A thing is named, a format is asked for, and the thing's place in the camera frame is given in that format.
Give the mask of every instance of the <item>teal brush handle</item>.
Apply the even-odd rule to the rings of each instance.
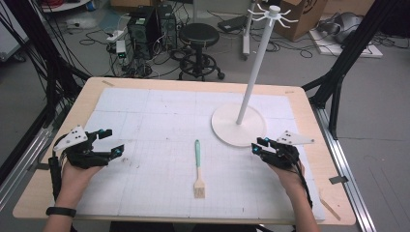
[[[195,140],[195,157],[196,157],[196,167],[201,166],[201,146],[199,140]]]

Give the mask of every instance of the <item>watch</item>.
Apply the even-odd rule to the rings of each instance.
[[[45,214],[50,215],[62,215],[62,216],[70,216],[72,218],[75,217],[76,210],[69,209],[69,208],[62,208],[62,207],[48,207],[45,211]]]

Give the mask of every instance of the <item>wooden table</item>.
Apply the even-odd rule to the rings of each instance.
[[[85,84],[78,96],[72,110],[67,116],[62,127],[55,138],[60,137],[78,124],[85,125],[90,115],[94,111],[104,88],[137,88],[156,90],[179,90],[179,91],[200,91],[200,92],[233,92],[245,93],[247,85],[233,83],[212,83],[212,82],[190,82],[173,80],[142,80],[93,77]],[[291,104],[295,121],[300,134],[311,137],[315,140],[313,145],[305,147],[310,169],[315,178],[321,203],[324,206],[326,219],[321,224],[351,225],[356,222],[349,200],[345,194],[342,184],[332,185],[330,178],[337,176],[332,157],[329,153],[321,130],[316,122],[315,116],[310,108],[305,91],[300,87],[290,86],[270,86],[256,85],[254,94],[286,96]],[[44,156],[43,162],[51,157],[51,148]],[[21,195],[14,209],[16,218],[46,218],[45,210],[52,199],[52,188],[49,171],[37,170],[28,184],[26,190]],[[86,217],[83,219],[119,219],[118,217]],[[162,220],[161,218],[145,218],[145,220]],[[165,218],[164,221],[176,222],[212,222],[212,221],[192,221],[188,218]]]

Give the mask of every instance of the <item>headphones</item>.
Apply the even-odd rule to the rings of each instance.
[[[345,44],[361,22],[362,18],[353,13],[335,13],[330,18],[320,20],[316,30],[333,36],[339,44]]]

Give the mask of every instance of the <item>computer tower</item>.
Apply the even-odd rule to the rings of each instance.
[[[176,17],[169,4],[161,4],[157,7],[158,18],[161,26],[162,46],[165,48],[177,47]]]
[[[152,59],[154,42],[161,36],[155,8],[138,6],[130,17],[127,27],[135,56]]]

